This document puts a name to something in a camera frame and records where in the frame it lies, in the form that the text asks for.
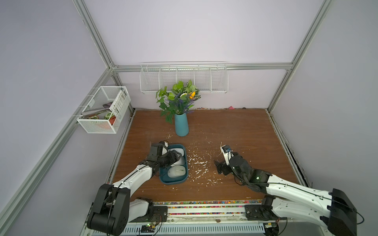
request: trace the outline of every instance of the wire mesh basket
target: wire mesh basket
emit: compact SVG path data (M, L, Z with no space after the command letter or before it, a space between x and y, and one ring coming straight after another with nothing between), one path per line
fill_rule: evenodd
M179 80L184 84L191 80L202 93L226 93L228 91L227 65L198 64L161 67L142 65L140 73L142 93L155 93L165 86L169 91Z
M78 123L90 134L116 134L130 103L124 86L101 86L84 107Z

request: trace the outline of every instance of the robotic arm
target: robotic arm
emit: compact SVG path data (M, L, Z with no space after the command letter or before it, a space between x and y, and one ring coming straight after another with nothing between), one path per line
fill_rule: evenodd
M165 141L153 143L149 155L135 170L120 181L99 188L88 216L88 228L117 236L128 222L148 213L152 208L151 201L136 199L130 202L130 197L160 167L170 166L182 157L177 151L168 151L167 147Z
M214 161L219 174L232 173L241 185L267 194L261 205L248 206L248 220L290 217L318 224L335 236L356 236L357 211L341 190L334 188L330 193L286 181L267 171L252 168L228 145L220 149L225 160Z

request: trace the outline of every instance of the wall-mounted wire shelf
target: wall-mounted wire shelf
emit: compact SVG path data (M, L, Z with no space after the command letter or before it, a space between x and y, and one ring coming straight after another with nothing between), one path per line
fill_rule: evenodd
M89 134L116 134L130 101L126 87L100 86L77 121Z
M226 93L228 91L228 72L225 62L212 64L169 64L166 66L142 64L140 73L141 92L156 93L167 86L167 91L179 80L186 84L192 80L201 93Z

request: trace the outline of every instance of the blue plastic basket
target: blue plastic basket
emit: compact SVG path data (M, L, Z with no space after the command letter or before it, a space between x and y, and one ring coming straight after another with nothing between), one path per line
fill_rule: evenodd
M182 148L184 150L183 158L185 160L185 164L183 166L186 169L186 174L184 174L183 176L177 177L177 178L171 178L167 174L168 170L171 168L171 166L169 166L167 168L160 168L159 169L159 179L163 184L166 184L166 185L181 184L181 183L185 182L185 180L188 178L188 160L186 158L185 147L181 144L172 144L172 145L168 146L168 149L172 149L172 148Z

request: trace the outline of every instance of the gray computer mouse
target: gray computer mouse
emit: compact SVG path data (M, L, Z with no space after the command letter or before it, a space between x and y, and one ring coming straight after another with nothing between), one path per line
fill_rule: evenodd
M172 166L168 170L168 177L170 178L177 178L177 177L183 176L184 174L186 174L186 169L182 165Z

